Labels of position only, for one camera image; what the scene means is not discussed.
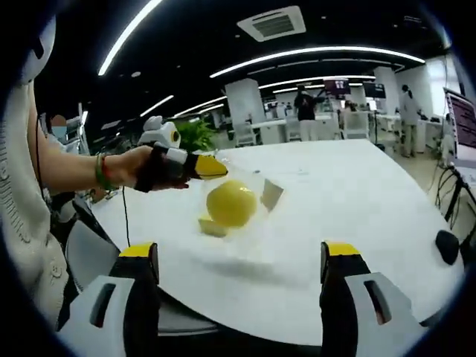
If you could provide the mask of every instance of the black mouse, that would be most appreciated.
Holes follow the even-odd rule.
[[[439,231],[435,243],[445,263],[452,266],[456,262],[458,251],[460,251],[458,238],[450,232]]]

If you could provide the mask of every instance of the potted plant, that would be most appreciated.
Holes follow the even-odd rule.
[[[203,120],[177,124],[177,130],[181,136],[180,148],[188,152],[209,151],[213,149],[211,141],[215,134]]]

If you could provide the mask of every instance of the air conditioner vent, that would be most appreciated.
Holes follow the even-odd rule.
[[[306,32],[298,6],[261,13],[238,22],[238,26],[258,42]]]

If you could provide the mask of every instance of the bracelet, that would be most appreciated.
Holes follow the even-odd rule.
[[[106,155],[104,154],[99,154],[96,159],[96,179],[104,190],[117,190],[117,187],[111,184],[111,173],[106,166]]]

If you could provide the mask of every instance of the monitor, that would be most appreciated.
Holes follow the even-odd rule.
[[[475,106],[463,95],[444,88],[454,133],[454,158],[476,164]]]
[[[341,97],[344,94],[350,94],[349,80],[325,80],[324,88],[326,92],[335,95],[336,97]]]
[[[386,98],[385,87],[381,83],[364,82],[365,97]]]

